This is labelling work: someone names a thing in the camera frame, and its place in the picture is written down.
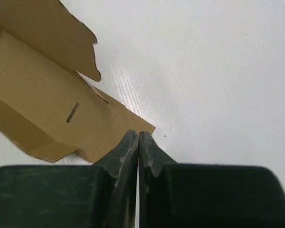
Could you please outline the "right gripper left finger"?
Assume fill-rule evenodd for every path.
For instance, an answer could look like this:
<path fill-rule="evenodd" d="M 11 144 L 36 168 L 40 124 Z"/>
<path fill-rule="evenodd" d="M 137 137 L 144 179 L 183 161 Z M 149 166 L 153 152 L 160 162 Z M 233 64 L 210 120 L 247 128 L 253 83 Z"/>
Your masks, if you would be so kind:
<path fill-rule="evenodd" d="M 0 167 L 0 228 L 133 228 L 138 135 L 92 165 Z"/>

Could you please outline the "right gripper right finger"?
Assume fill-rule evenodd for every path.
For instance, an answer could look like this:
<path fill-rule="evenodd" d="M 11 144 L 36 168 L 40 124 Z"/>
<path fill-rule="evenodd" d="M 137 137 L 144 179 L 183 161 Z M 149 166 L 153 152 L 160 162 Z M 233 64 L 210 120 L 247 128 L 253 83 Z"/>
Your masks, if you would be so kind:
<path fill-rule="evenodd" d="M 258 166 L 184 164 L 141 132 L 139 226 L 142 228 L 285 228 L 285 193 Z"/>

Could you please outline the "cardboard box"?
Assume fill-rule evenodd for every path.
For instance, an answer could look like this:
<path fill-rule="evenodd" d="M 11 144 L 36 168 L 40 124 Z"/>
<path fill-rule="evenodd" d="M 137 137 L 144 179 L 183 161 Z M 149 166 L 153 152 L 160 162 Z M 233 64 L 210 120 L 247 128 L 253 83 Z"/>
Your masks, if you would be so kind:
<path fill-rule="evenodd" d="M 106 93 L 93 32 L 58 0 L 0 0 L 0 132 L 26 154 L 96 162 L 155 127 Z"/>

